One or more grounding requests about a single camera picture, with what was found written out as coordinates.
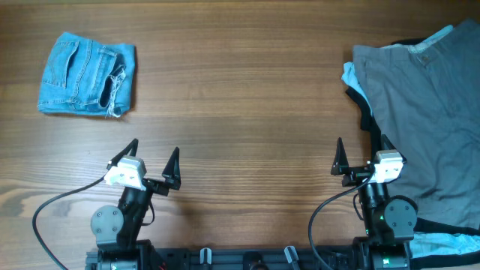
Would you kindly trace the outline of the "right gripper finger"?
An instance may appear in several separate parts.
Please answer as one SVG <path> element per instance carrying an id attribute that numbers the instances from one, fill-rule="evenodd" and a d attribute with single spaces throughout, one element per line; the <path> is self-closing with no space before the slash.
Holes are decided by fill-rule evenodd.
<path id="1" fill-rule="evenodd" d="M 392 142 L 389 140 L 389 138 L 385 134 L 382 134 L 380 137 L 380 149 L 395 150 L 396 147 L 392 144 Z"/>
<path id="2" fill-rule="evenodd" d="M 347 159 L 347 154 L 344 148 L 341 137 L 337 139 L 336 152 L 331 167 L 331 174 L 333 176 L 345 175 L 348 173 L 350 166 Z"/>

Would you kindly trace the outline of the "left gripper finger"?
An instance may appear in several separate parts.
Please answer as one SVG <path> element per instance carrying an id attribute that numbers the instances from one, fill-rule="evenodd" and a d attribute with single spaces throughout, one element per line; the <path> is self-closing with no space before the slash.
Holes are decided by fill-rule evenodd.
<path id="1" fill-rule="evenodd" d="M 162 176 L 165 179 L 172 179 L 172 180 L 181 179 L 180 166 L 179 166 L 179 154 L 180 154 L 179 147 L 175 147 L 162 172 Z"/>
<path id="2" fill-rule="evenodd" d="M 116 156 L 114 156 L 107 164 L 106 168 L 111 169 L 116 167 L 118 162 L 125 156 L 130 155 L 135 157 L 137 154 L 139 140 L 133 139 L 123 150 L 121 150 Z"/>

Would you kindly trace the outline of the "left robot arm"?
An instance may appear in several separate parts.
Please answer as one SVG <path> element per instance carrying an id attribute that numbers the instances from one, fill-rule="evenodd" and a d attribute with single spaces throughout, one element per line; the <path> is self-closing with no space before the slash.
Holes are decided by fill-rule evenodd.
<path id="1" fill-rule="evenodd" d="M 133 139 L 107 164 L 103 180 L 124 187 L 118 205 L 105 205 L 91 217 L 97 257 L 85 262 L 87 269 L 166 269 L 165 259 L 149 240 L 138 235 L 147 211 L 153 209 L 153 195 L 167 196 L 181 187 L 180 149 L 174 148 L 163 169 L 162 180 L 146 177 L 146 165 L 136 156 L 138 139 Z"/>

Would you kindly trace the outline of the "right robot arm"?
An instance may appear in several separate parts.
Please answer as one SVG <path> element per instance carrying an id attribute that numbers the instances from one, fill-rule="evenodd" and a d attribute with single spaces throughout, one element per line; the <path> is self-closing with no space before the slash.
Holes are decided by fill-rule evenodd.
<path id="1" fill-rule="evenodd" d="M 331 168 L 342 185 L 358 192 L 365 237 L 356 237 L 340 269 L 410 268 L 408 244 L 414 239 L 418 206 L 408 197 L 390 196 L 388 184 L 399 179 L 407 159 L 382 136 L 383 148 L 364 166 L 350 166 L 342 139 L 337 140 Z"/>

